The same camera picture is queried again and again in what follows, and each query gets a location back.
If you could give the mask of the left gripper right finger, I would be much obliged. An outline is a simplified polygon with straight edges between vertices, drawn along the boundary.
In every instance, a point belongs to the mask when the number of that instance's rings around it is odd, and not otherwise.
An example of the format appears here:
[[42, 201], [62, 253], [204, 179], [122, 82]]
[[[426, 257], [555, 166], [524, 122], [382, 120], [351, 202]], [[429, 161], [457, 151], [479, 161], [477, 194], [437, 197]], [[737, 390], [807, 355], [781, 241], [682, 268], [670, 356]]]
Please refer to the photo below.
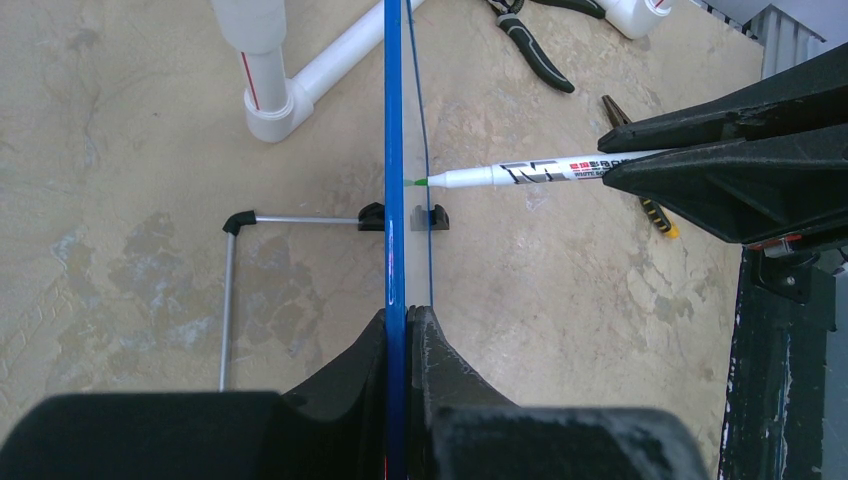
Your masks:
[[411, 479], [705, 479], [689, 430], [642, 407], [519, 406], [449, 343], [434, 310], [407, 313]]

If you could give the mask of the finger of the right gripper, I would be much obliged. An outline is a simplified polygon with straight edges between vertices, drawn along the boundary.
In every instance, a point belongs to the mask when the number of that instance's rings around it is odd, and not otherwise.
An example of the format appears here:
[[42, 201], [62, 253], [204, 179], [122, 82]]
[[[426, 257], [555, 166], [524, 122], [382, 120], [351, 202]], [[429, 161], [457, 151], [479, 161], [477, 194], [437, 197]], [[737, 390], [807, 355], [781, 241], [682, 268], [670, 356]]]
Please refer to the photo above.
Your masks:
[[728, 243], [847, 238], [846, 125], [674, 149], [618, 166], [602, 181]]
[[604, 153], [760, 140], [847, 122], [845, 44], [724, 97], [612, 129]]

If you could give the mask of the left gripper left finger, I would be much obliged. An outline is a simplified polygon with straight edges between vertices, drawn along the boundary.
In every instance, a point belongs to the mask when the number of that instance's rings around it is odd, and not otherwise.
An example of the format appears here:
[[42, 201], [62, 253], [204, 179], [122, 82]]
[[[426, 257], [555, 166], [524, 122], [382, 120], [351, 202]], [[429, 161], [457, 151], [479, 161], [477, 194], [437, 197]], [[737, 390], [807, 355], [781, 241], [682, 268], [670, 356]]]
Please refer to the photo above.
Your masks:
[[385, 315], [286, 393], [67, 394], [1, 449], [5, 479], [380, 479]]

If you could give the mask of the blue framed whiteboard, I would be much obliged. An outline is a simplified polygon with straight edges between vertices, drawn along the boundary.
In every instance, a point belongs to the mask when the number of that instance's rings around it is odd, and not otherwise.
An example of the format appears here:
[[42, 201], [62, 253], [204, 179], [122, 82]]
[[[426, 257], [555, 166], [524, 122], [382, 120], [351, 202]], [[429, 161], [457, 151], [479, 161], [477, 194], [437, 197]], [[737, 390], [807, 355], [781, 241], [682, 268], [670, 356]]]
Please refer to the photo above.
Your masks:
[[386, 1], [384, 14], [384, 179], [381, 207], [361, 220], [385, 236], [388, 345], [386, 451], [378, 466], [388, 479], [408, 478], [407, 313], [433, 300], [431, 233], [435, 207], [427, 187], [405, 187], [429, 172], [413, 13], [417, 1]]

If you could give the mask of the white green whiteboard marker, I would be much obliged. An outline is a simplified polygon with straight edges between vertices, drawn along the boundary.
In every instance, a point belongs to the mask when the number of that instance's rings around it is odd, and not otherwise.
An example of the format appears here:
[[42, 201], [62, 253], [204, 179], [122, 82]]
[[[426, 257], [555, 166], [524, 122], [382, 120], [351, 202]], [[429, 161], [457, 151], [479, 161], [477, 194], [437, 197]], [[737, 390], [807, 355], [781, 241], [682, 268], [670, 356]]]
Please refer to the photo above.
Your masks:
[[597, 153], [581, 156], [498, 163], [455, 169], [425, 178], [403, 182], [405, 187], [422, 186], [457, 189], [480, 186], [530, 185], [602, 178], [613, 168], [667, 149], [624, 153]]

